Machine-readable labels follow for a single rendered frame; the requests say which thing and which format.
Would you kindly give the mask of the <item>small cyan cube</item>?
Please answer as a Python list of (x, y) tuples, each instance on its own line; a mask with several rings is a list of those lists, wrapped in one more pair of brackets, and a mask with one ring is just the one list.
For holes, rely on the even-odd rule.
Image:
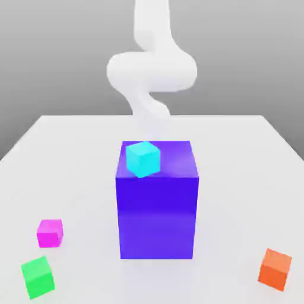
[(126, 147), (126, 166), (138, 178), (160, 171), (160, 150), (148, 141)]

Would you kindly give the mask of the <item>small magenta cube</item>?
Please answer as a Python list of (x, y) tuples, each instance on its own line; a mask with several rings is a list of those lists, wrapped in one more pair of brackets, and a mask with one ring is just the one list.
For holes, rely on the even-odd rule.
[(37, 240), (40, 248), (57, 248), (64, 235), (61, 219), (42, 219), (37, 228)]

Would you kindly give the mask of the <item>small green cube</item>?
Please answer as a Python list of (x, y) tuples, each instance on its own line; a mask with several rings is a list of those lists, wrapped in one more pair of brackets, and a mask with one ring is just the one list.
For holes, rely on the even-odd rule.
[(23, 263), (21, 272), (30, 299), (55, 289), (52, 269), (45, 256)]

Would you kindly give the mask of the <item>small orange cube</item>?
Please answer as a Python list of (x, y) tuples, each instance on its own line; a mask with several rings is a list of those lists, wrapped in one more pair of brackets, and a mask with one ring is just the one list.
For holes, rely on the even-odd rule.
[(291, 262), (292, 257), (268, 248), (262, 260), (258, 281), (283, 292)]

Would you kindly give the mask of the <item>large purple box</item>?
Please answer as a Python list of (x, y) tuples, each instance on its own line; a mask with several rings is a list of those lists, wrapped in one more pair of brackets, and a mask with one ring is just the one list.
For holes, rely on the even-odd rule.
[(122, 259), (191, 259), (199, 174), (189, 141), (155, 141), (160, 172), (138, 178), (126, 167), (123, 141), (115, 182)]

